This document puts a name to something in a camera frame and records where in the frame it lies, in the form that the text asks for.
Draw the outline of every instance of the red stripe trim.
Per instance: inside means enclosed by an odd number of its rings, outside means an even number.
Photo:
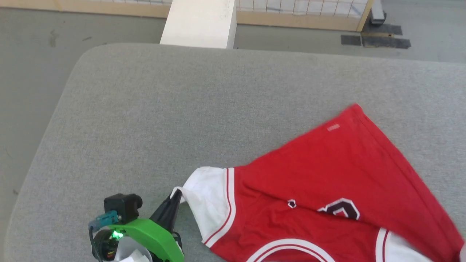
[[[266,251],[264,251],[256,260],[254,260],[254,262],[257,262],[265,253],[269,252],[270,250],[272,249],[275,249],[275,248],[279,248],[279,247],[298,247],[298,248],[302,248],[302,249],[305,249],[307,251],[310,251],[312,254],[314,255],[317,255],[318,257],[320,257],[322,260],[324,260],[325,262],[327,262],[327,260],[325,258],[323,258],[319,253],[315,252],[314,250],[308,248],[308,247],[304,247],[304,246],[300,246],[300,245],[295,245],[295,244],[282,244],[282,245],[278,245],[278,246],[274,246],[272,248],[269,248],[267,249]]]
[[[383,262],[385,262],[385,243],[387,242],[388,232],[389,232],[388,230],[387,230],[387,232],[385,232],[384,243],[382,245],[382,260],[383,260]]]
[[[230,219],[230,216],[231,216],[231,214],[232,214],[232,205],[230,204],[230,196],[229,196],[229,192],[228,192],[228,183],[229,183],[229,182],[228,182],[228,181],[229,181],[229,179],[228,179],[229,173],[228,173],[228,172],[229,172],[229,170],[228,170],[228,168],[227,168],[227,169],[226,169],[226,200],[228,201],[228,206],[229,206],[228,216],[226,217],[225,223],[223,223],[223,225],[222,225],[217,231],[215,231],[215,232],[204,242],[204,244],[207,244],[207,242],[209,242],[209,240],[210,240],[213,236],[215,236],[218,232],[220,232],[220,230],[222,230],[222,229],[225,227],[226,223],[228,222],[228,220]]]

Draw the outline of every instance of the wire mesh panel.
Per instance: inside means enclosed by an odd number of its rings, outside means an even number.
[[[171,5],[172,0],[101,0],[139,5]],[[361,18],[368,0],[237,0],[238,11]]]

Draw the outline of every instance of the white jersey trim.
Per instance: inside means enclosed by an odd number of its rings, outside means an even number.
[[[285,238],[275,240],[266,244],[257,250],[247,262],[262,262],[269,255],[284,249],[295,249],[317,258],[320,262],[335,262],[335,260],[322,248],[317,245],[302,239]]]
[[[376,262],[385,262],[385,241],[387,240],[387,230],[380,228],[376,240]]]
[[[202,242],[208,247],[212,247],[221,237],[223,237],[233,225],[236,216],[236,205],[234,199],[234,168],[225,169],[225,199],[228,202],[228,216],[224,223],[222,223],[217,230],[210,236],[205,237]]]

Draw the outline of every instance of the green led light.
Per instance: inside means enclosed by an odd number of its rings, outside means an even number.
[[[116,240],[120,239],[123,237],[123,234],[122,233],[119,233],[117,231],[113,231],[112,233],[112,237],[115,238]]]

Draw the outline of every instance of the wooden fence frame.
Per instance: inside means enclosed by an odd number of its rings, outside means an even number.
[[[238,24],[247,25],[360,32],[367,20],[373,1],[374,0],[368,0],[361,18],[238,11],[236,19]],[[0,7],[157,18],[166,18],[170,10],[170,6],[91,0],[0,0]]]

